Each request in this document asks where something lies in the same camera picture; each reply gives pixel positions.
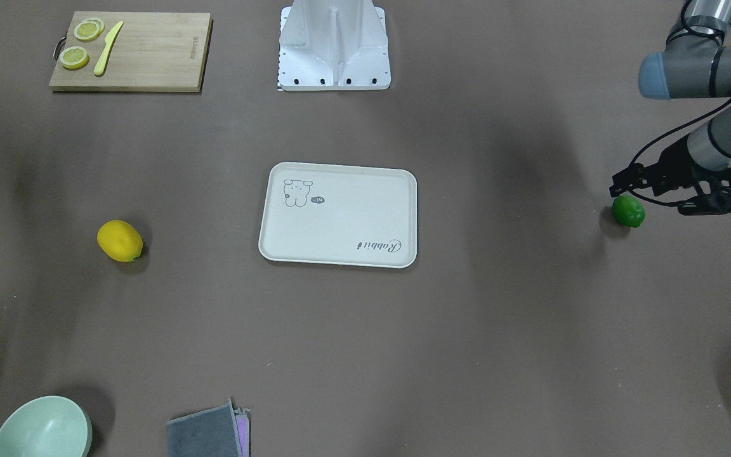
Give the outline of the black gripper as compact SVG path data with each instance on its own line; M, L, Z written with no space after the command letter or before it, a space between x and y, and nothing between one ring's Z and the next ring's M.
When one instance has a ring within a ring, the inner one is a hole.
M708 170L694 162L688 150L688 136L684 136L664 149L655 164L646 168L642 164L630 164L614 174L609 194L618 197L650 188L653 194L662 195L679 188L691 188L707 173Z

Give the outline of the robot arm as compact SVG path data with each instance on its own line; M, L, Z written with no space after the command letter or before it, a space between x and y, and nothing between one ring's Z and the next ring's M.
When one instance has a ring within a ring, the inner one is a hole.
M676 128L679 139L655 164L629 165L612 177L610 194L650 190L652 202L693 190L675 206L686 212L731 211L731 1L685 1L661 52L639 69L639 91L658 100L721 98L723 104Z

